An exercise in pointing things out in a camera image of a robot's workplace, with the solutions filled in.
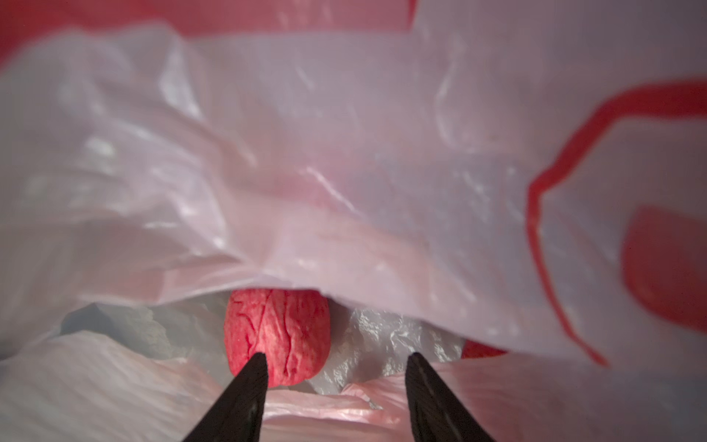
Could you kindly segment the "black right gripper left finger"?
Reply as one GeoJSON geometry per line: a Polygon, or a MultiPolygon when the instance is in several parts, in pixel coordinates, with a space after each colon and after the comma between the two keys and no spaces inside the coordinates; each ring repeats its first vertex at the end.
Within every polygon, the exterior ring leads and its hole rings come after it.
{"type": "Polygon", "coordinates": [[[183,442],[258,442],[268,385],[266,355],[256,353],[183,442]]]}

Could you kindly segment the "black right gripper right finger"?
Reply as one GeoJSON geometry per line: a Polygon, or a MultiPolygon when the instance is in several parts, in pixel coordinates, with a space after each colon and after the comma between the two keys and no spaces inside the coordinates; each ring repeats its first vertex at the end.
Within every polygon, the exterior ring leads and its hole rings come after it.
{"type": "Polygon", "coordinates": [[[415,442],[492,442],[420,353],[407,359],[405,389],[415,442]]]}

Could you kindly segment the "red apple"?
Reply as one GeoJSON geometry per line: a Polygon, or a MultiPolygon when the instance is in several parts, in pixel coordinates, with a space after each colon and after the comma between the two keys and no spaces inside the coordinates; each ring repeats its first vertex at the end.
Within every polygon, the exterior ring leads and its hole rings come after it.
{"type": "Polygon", "coordinates": [[[251,357],[263,353],[269,386],[294,386],[314,378],[327,362],[329,300],[316,290],[236,290],[226,306],[224,335],[232,374],[239,374],[251,357]]]}

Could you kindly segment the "pink plastic bag front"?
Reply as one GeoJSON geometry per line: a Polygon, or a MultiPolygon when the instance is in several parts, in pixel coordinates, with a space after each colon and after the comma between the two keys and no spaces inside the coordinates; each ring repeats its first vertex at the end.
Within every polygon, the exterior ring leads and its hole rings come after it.
{"type": "Polygon", "coordinates": [[[264,441],[706,438],[703,1],[5,1],[1,438],[181,441],[228,293],[317,290],[264,441]]]}

